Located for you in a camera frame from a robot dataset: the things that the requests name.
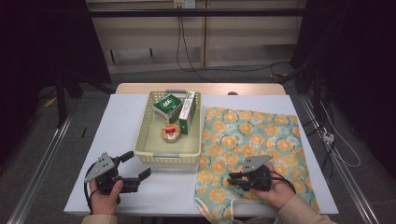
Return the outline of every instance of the table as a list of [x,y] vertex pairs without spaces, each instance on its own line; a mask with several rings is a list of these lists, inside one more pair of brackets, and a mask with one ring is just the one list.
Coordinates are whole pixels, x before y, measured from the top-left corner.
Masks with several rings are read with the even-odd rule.
[[[148,97],[147,93],[159,90],[199,91],[203,95],[203,111],[211,106],[235,108],[239,105],[238,107],[242,106],[244,109],[296,115],[289,96],[285,94],[283,87],[279,84],[120,84],[116,94],[110,97],[87,159],[64,209],[66,213],[78,216],[89,214],[83,193],[83,178],[86,171],[104,151],[110,157],[116,157],[128,150],[133,150],[143,116],[143,108]],[[225,95],[230,91],[237,92],[239,95]],[[321,212],[337,214],[338,210],[301,124],[300,129],[312,185]],[[121,194],[118,214],[142,217],[201,216],[193,203],[197,164],[172,166],[144,164],[136,156],[122,163],[119,172],[123,177],[134,177],[148,167],[151,168],[151,176],[141,183],[138,192]],[[274,217],[276,211],[264,205],[237,203],[234,207],[234,215],[236,217]]]

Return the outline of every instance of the plastic basket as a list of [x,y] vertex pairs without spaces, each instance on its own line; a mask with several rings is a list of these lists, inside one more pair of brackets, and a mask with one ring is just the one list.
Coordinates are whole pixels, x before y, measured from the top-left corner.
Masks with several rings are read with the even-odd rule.
[[185,91],[152,91],[149,94],[134,153],[143,163],[195,164],[201,154],[201,93],[196,92],[197,106],[189,134],[182,134],[175,143],[167,143],[161,138],[164,123],[155,118],[152,105],[168,93],[184,102]]

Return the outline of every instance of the human hand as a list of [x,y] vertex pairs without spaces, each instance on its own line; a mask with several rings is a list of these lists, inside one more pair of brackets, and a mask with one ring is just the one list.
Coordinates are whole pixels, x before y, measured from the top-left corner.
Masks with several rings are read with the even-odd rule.
[[90,189],[93,192],[91,196],[92,213],[94,215],[115,215],[117,207],[117,198],[122,190],[123,182],[121,180],[114,184],[109,195],[105,195],[98,189],[96,181],[90,181]]
[[[270,170],[271,177],[279,177],[278,175],[272,173],[276,172],[276,170],[271,162],[266,162],[264,165]],[[264,199],[276,209],[281,209],[295,195],[289,185],[281,180],[272,180],[271,189],[268,191],[250,189],[250,192],[257,197]]]

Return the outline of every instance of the white and green box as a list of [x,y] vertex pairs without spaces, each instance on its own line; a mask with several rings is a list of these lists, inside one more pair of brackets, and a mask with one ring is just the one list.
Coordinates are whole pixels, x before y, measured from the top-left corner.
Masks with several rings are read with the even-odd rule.
[[180,113],[181,100],[169,93],[156,102],[152,109],[155,117],[162,123],[175,123]]
[[181,108],[178,121],[180,123],[180,132],[182,134],[189,134],[192,118],[194,117],[196,108],[196,93],[195,91],[188,91],[183,107]]

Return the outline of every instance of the light blue fabric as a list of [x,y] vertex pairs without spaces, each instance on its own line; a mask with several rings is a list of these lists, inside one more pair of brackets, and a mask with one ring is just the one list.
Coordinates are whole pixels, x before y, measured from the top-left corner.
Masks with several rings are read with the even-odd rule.
[[201,150],[195,204],[210,222],[233,223],[234,200],[266,204],[227,181],[229,173],[242,170],[245,157],[254,155],[273,155],[276,171],[318,209],[296,116],[208,108]]

